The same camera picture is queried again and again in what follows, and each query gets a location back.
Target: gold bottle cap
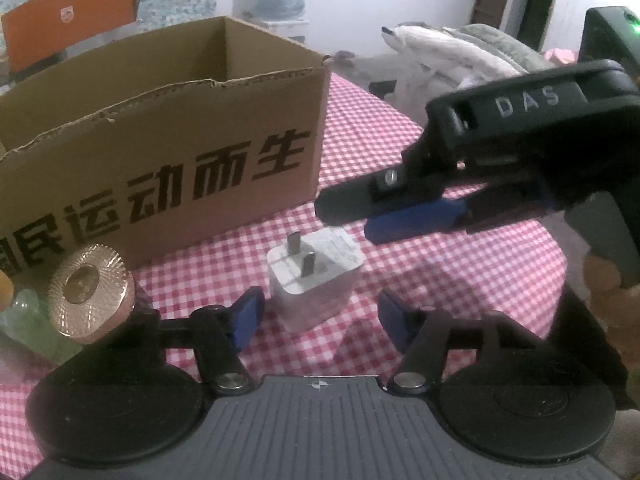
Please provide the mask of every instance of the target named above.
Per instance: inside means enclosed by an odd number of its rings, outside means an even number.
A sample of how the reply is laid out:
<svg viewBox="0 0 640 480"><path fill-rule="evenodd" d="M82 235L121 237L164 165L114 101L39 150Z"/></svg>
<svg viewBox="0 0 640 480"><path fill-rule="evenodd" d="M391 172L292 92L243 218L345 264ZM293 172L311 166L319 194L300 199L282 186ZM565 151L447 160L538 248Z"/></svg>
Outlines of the gold bottle cap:
<svg viewBox="0 0 640 480"><path fill-rule="evenodd" d="M9 308L14 302L14 282L0 270L0 312Z"/></svg>
<svg viewBox="0 0 640 480"><path fill-rule="evenodd" d="M110 332L131 313L135 283L120 255L92 244L66 259L49 285L53 326L84 344Z"/></svg>

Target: checkered tablecloth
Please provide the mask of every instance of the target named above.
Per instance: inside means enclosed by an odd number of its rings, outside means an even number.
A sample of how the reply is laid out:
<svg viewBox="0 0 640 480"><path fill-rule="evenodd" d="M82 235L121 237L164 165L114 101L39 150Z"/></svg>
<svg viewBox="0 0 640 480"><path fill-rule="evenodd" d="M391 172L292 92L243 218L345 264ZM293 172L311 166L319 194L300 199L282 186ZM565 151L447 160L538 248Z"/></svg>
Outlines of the checkered tablecloth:
<svg viewBox="0 0 640 480"><path fill-rule="evenodd" d="M400 160L420 128L393 108L334 76L330 88L321 186L378 170ZM268 290L266 254L292 231L321 228L306 204L178 251L139 269L140 285L166 318L187 316L208 304L230 305L248 286ZM545 336L564 281L565 260L553 238L535 221L476 235L434 234L374 247L362 224L347 226L367 257L351 302L310 332L284 332L267 311L254 341L242 354L249 371L264 374L354 375L387 378L400 355L378 322L376 297L388 286L420 307L477 317L501 310ZM168 359L196 374L192 351ZM468 364L468 352L452 352L447 370ZM21 478L40 460L24 420L28 381L0 389L0 472Z"/></svg>

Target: charger plug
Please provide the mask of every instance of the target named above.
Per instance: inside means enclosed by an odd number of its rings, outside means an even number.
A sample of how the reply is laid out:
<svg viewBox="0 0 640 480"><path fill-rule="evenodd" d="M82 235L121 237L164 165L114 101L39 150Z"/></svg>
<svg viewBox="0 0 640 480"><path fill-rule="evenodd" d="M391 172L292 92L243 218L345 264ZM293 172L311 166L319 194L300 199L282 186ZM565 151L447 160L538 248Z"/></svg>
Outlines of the charger plug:
<svg viewBox="0 0 640 480"><path fill-rule="evenodd" d="M272 304L287 332L336 316L349 303L363 263L360 247L339 227L292 233L269 251Z"/></svg>

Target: logo on chair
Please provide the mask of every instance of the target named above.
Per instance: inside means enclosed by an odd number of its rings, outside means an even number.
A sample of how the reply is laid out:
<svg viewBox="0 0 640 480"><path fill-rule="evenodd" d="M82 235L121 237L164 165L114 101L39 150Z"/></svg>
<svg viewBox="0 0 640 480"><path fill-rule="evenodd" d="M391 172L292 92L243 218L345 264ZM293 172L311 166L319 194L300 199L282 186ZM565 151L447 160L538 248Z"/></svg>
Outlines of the logo on chair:
<svg viewBox="0 0 640 480"><path fill-rule="evenodd" d="M60 9L60 20L63 23L69 23L74 18L74 8L73 6L65 7L64 9Z"/></svg>

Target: gray panel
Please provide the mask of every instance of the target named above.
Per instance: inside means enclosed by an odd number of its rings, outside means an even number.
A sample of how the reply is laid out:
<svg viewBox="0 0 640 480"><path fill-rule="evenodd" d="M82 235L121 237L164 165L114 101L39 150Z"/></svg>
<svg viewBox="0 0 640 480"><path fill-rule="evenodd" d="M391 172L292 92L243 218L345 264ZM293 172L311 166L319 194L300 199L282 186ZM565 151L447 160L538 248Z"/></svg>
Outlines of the gray panel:
<svg viewBox="0 0 640 480"><path fill-rule="evenodd" d="M267 377L247 396L215 402L203 424L161 456L109 471L45 462L28 478L617 480L592 457L528 468L479 456L424 402L390 396L373 377Z"/></svg>

